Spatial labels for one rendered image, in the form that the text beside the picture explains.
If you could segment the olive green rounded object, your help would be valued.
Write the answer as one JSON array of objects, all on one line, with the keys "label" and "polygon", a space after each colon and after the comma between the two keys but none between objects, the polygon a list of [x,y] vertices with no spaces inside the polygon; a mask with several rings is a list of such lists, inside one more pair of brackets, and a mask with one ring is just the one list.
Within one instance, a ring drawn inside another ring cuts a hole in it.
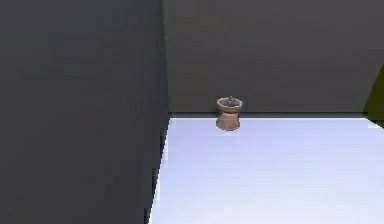
[{"label": "olive green rounded object", "polygon": [[363,112],[367,119],[384,123],[384,64],[372,85]]}]

